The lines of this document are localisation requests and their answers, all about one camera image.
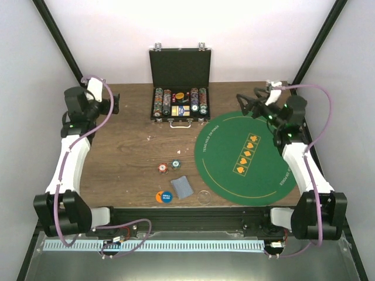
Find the blue poker chip stack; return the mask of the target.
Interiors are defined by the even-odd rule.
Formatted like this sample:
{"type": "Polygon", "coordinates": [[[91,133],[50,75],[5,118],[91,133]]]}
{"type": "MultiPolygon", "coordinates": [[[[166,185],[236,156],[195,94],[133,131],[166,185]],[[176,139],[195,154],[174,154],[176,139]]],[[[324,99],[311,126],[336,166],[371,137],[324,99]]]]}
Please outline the blue poker chip stack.
{"type": "Polygon", "coordinates": [[[179,159],[173,159],[171,162],[171,167],[173,170],[178,170],[181,167],[181,162],[179,159]]]}

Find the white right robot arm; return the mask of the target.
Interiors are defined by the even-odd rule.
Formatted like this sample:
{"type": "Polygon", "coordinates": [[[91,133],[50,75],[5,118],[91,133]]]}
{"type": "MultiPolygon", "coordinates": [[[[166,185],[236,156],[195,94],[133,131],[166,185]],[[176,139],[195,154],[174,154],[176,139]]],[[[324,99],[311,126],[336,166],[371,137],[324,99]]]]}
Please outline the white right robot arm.
{"type": "Polygon", "coordinates": [[[274,146],[291,169],[301,195],[294,208],[272,208],[270,215],[260,221],[260,228],[268,236],[275,235],[283,227],[297,239],[317,243],[336,241],[342,233],[347,198],[344,193],[334,191],[312,158],[310,149],[314,143],[309,143],[302,131],[306,99],[291,95],[283,106],[277,105],[284,89],[269,85],[255,88],[255,97],[236,95],[244,116],[264,117],[274,126],[274,146]]]}

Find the orange big blind button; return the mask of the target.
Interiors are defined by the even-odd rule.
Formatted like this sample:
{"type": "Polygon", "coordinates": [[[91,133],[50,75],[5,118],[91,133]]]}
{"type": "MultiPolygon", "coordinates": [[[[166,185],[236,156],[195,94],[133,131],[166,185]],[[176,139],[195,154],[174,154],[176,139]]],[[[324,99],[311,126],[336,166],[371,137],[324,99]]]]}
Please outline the orange big blind button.
{"type": "Polygon", "coordinates": [[[158,203],[163,203],[163,200],[162,200],[162,194],[163,194],[163,191],[159,191],[157,192],[156,196],[155,196],[155,199],[158,203]]]}

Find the clear dealer button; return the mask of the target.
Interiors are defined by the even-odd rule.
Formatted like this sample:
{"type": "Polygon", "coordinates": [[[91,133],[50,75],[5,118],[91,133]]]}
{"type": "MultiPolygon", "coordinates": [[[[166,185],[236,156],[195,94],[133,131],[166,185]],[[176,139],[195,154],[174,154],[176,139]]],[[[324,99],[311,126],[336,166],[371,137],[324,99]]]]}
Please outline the clear dealer button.
{"type": "Polygon", "coordinates": [[[201,205],[208,205],[208,204],[210,204],[210,202],[212,200],[212,196],[211,196],[209,191],[201,190],[197,194],[197,200],[198,200],[199,204],[201,204],[201,205]]]}

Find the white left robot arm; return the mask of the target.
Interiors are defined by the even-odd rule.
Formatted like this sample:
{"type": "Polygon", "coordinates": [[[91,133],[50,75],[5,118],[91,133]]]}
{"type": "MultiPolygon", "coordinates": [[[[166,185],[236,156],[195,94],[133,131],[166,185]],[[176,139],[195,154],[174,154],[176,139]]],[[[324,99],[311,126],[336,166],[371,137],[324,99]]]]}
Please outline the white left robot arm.
{"type": "Polygon", "coordinates": [[[99,227],[104,235],[114,236],[120,222],[109,207],[90,208],[80,196],[80,179],[85,158],[91,148],[100,115],[119,113],[120,95],[95,99],[94,92],[72,87],[64,92],[67,112],[63,114],[61,152],[52,181],[44,194],[33,201],[39,222],[48,237],[58,234],[85,234],[99,227]]]}

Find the blue small blind button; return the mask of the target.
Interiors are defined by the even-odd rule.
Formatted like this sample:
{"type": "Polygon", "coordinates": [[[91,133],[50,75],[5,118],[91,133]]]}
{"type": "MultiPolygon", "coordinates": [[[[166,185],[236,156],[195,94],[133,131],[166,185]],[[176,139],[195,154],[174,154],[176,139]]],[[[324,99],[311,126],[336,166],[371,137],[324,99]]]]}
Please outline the blue small blind button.
{"type": "Polygon", "coordinates": [[[171,203],[173,200],[173,194],[170,191],[164,191],[161,194],[161,201],[163,203],[171,203]]]}

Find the red poker chip stack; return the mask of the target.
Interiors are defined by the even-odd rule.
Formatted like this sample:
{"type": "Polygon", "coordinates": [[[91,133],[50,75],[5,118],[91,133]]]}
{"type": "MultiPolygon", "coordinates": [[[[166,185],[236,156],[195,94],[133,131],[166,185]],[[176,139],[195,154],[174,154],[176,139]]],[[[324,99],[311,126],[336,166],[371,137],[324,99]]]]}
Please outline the red poker chip stack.
{"type": "Polygon", "coordinates": [[[161,174],[167,174],[168,172],[168,165],[166,163],[160,163],[158,165],[158,172],[161,174]]]}

